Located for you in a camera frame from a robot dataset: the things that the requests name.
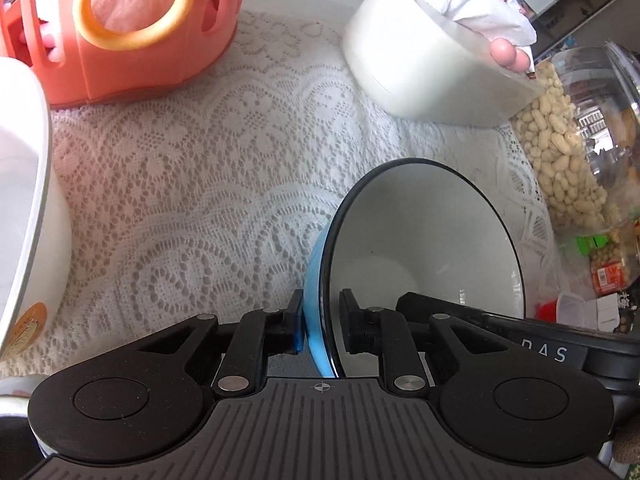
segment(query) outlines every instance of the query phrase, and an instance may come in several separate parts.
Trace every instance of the ribbed gray panel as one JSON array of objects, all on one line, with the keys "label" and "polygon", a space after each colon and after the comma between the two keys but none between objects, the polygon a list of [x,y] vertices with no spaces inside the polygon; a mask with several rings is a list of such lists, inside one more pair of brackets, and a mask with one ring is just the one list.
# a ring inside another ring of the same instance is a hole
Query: ribbed gray panel
[{"label": "ribbed gray panel", "polygon": [[418,399],[385,393],[374,379],[270,379],[223,400],[183,446],[149,462],[93,468],[54,458],[35,480],[605,480],[591,459],[523,468],[472,453]]}]

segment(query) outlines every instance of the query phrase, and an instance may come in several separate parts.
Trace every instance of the lace tablecloth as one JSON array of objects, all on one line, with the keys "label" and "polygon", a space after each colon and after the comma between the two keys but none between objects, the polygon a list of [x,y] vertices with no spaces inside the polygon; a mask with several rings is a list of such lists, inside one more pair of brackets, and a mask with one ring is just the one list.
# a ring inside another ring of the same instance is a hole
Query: lace tablecloth
[{"label": "lace tablecloth", "polygon": [[[245,12],[223,59],[181,90],[55,113],[68,286],[46,336],[0,374],[51,373],[199,312],[234,322],[283,306],[350,187],[403,156],[476,183],[516,244],[528,308],[554,297],[548,215],[510,127],[390,117],[360,91],[339,41],[319,23]],[[272,359],[274,373],[317,373],[308,354]]]}]

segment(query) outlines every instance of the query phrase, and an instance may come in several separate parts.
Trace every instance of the bowl rim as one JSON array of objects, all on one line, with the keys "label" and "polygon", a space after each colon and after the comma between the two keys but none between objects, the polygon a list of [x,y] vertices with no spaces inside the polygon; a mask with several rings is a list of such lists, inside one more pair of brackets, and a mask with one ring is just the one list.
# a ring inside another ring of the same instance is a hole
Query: bowl rim
[{"label": "bowl rim", "polygon": [[31,87],[30,90],[33,91],[34,102],[33,105],[30,105],[30,108],[32,108],[33,113],[39,112],[41,114],[40,122],[45,127],[40,153],[36,153],[38,155],[38,169],[36,171],[27,229],[22,241],[22,249],[20,250],[20,259],[15,268],[9,296],[0,316],[1,357],[8,341],[9,332],[14,326],[22,306],[42,229],[52,165],[52,126],[47,98],[44,95],[39,79],[31,68],[17,59],[0,57],[0,72],[8,80],[21,80],[25,86]]},{"label": "bowl rim", "polygon": [[344,197],[342,202],[340,202],[340,206],[338,207],[338,211],[336,211],[333,219],[331,220],[331,225],[329,226],[329,230],[327,231],[326,240],[324,242],[324,247],[322,248],[322,257],[320,259],[320,276],[319,276],[319,290],[318,290],[318,314],[320,317],[320,329],[322,331],[322,341],[324,342],[324,349],[326,351],[326,355],[329,361],[329,364],[334,372],[335,377],[346,377],[344,372],[344,368],[342,367],[342,363],[340,362],[340,354],[338,353],[338,347],[335,343],[334,330],[331,322],[331,306],[330,306],[330,278],[331,278],[331,268],[332,262],[334,259],[334,250],[335,244],[338,238],[338,234],[340,233],[340,229],[342,227],[342,223],[349,212],[349,209],[355,202],[356,198],[360,195],[360,192],[370,184],[376,177],[379,177],[381,174],[385,173],[385,171],[391,170],[392,168],[397,168],[398,166],[404,166],[407,164],[425,164],[427,166],[436,166],[441,170],[449,171],[449,173],[453,173],[455,176],[462,179],[464,182],[469,184],[473,190],[475,190],[478,195],[480,195],[485,202],[489,205],[491,210],[494,212],[496,218],[500,222],[500,225],[504,229],[504,232],[507,235],[509,243],[511,244],[511,249],[513,250],[513,255],[516,259],[516,264],[518,265],[518,273],[520,274],[520,283],[522,284],[522,305],[523,305],[523,315],[524,315],[524,306],[526,305],[526,295],[524,290],[524,276],[522,274],[522,266],[520,265],[520,259],[518,257],[518,251],[513,243],[513,239],[511,238],[511,234],[507,229],[507,226],[504,224],[504,221],[496,211],[494,205],[491,201],[478,189],[473,182],[471,182],[467,177],[459,173],[458,171],[446,166],[445,164],[441,164],[436,162],[435,160],[431,160],[428,158],[421,157],[407,157],[407,158],[398,158],[396,160],[390,160],[383,164],[380,164],[373,170],[369,171],[369,173],[365,174],[355,186],[351,188],[351,190]]}]

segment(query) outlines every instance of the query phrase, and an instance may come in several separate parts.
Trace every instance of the black bowl rim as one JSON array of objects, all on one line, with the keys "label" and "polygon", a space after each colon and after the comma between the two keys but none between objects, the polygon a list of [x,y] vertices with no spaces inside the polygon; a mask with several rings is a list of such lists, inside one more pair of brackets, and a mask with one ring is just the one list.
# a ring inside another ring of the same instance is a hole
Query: black bowl rim
[{"label": "black bowl rim", "polygon": [[338,234],[340,233],[340,228],[342,227],[342,223],[347,216],[347,213],[356,198],[360,194],[360,192],[364,189],[366,185],[368,185],[371,181],[373,181],[376,177],[380,176],[382,173],[385,173],[387,170],[391,170],[392,168],[396,168],[398,166],[404,166],[405,164],[426,164],[428,166],[436,166],[443,170],[449,171],[453,173],[455,176],[462,179],[464,182],[469,184],[484,200],[488,203],[491,210],[494,212],[496,218],[502,225],[504,232],[507,234],[507,238],[509,239],[509,243],[511,244],[511,248],[513,249],[513,254],[516,257],[516,263],[518,264],[518,272],[520,273],[520,283],[522,284],[522,304],[527,304],[527,298],[525,296],[524,291],[524,276],[522,275],[522,266],[520,265],[520,259],[518,257],[518,252],[513,243],[513,239],[511,238],[511,234],[507,229],[507,226],[502,221],[502,218],[495,210],[494,205],[491,201],[478,189],[473,182],[471,182],[467,177],[460,174],[456,170],[446,166],[445,164],[441,164],[436,162],[435,160],[430,160],[428,158],[420,158],[420,157],[408,157],[408,158],[398,158],[396,160],[390,160],[389,162],[385,162],[380,166],[377,166],[373,170],[369,171],[369,173],[365,174],[355,186],[351,188],[351,190],[344,197],[340,206],[338,207],[338,211],[335,213],[334,218],[332,219],[331,225],[329,226],[329,231],[327,232],[326,240],[324,242],[324,248],[322,248],[322,257],[320,260],[320,277],[319,283],[320,287],[318,290],[318,305],[319,305],[319,315],[320,315],[320,328],[322,330],[322,340],[324,341],[324,349],[326,351],[327,357],[329,359],[329,363],[331,365],[332,370],[334,371],[334,375],[336,377],[346,377],[344,372],[344,368],[342,367],[342,363],[340,362],[340,354],[338,354],[338,347],[335,344],[334,330],[331,322],[331,307],[330,307],[330,278],[331,278],[331,265],[334,259],[334,250],[335,243],[338,239]]}]

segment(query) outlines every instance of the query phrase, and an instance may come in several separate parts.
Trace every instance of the blue bowl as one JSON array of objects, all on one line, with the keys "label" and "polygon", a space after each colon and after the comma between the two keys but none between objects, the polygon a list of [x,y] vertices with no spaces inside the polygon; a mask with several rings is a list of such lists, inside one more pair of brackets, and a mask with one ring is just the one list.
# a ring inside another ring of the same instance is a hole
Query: blue bowl
[{"label": "blue bowl", "polygon": [[394,160],[350,190],[316,240],[303,298],[309,348],[323,377],[378,374],[377,358],[344,350],[342,288],[362,308],[418,292],[523,317],[522,283],[508,231],[476,186],[431,160]]}]

